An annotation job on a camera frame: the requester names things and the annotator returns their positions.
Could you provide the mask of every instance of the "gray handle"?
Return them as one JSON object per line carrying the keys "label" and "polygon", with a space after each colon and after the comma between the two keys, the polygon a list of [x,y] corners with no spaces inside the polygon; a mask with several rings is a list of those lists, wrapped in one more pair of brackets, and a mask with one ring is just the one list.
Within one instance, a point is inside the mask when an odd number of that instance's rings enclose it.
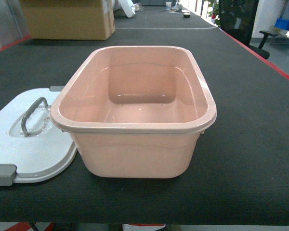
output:
{"label": "gray handle", "polygon": [[25,136],[29,136],[31,133],[28,132],[27,128],[26,128],[26,122],[27,120],[30,118],[30,116],[32,115],[32,113],[35,111],[35,109],[37,109],[37,107],[44,102],[45,104],[45,108],[48,107],[48,103],[47,100],[44,97],[40,97],[38,98],[30,107],[29,109],[26,111],[23,119],[21,120],[21,129],[23,130],[23,133]]}

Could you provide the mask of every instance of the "plastic basin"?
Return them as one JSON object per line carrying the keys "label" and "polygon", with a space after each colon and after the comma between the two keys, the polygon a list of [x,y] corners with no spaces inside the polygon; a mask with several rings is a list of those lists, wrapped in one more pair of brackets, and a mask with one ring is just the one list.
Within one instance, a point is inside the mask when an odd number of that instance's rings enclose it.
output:
{"label": "plastic basin", "polygon": [[190,51],[115,46],[94,51],[51,107],[87,169],[101,177],[172,178],[189,166],[216,105]]}

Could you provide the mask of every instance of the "blue crate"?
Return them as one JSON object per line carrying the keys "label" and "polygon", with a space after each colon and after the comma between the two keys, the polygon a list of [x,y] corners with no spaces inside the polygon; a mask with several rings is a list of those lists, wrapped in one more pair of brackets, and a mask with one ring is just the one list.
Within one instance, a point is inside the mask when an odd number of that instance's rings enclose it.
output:
{"label": "blue crate", "polygon": [[278,18],[275,27],[289,31],[289,20]]}

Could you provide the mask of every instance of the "black chair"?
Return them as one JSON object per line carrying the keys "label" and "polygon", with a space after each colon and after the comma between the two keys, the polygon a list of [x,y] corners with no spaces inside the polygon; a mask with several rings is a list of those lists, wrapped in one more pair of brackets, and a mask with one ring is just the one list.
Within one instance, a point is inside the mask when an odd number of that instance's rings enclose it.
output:
{"label": "black chair", "polygon": [[270,53],[262,50],[262,47],[269,36],[275,37],[278,34],[262,30],[260,33],[263,34],[263,39],[259,47],[250,45],[258,2],[259,0],[219,0],[219,18],[224,32],[267,59]]}

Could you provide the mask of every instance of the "red table edge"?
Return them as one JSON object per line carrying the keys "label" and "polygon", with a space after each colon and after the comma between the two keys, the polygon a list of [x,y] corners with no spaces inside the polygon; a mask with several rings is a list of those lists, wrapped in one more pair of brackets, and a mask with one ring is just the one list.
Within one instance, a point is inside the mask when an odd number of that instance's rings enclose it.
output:
{"label": "red table edge", "polygon": [[285,77],[286,79],[289,80],[289,75],[284,72],[283,70],[281,70],[279,67],[277,67],[275,64],[267,61],[266,59],[264,59],[263,57],[261,57],[259,54],[257,54],[256,52],[254,52],[253,50],[251,50],[250,48],[248,48],[246,45],[244,45],[243,43],[241,43],[240,41],[236,40],[234,37],[232,37],[231,35],[227,34],[226,32],[224,32],[227,36],[229,36],[233,41],[235,41],[237,44],[239,44],[241,47],[245,48],[246,50],[248,50],[250,53],[252,53],[253,55],[255,55],[258,59],[260,59],[261,61],[263,61],[265,64],[267,64],[270,68],[272,68],[273,70],[277,71],[279,74],[281,74],[283,77]]}

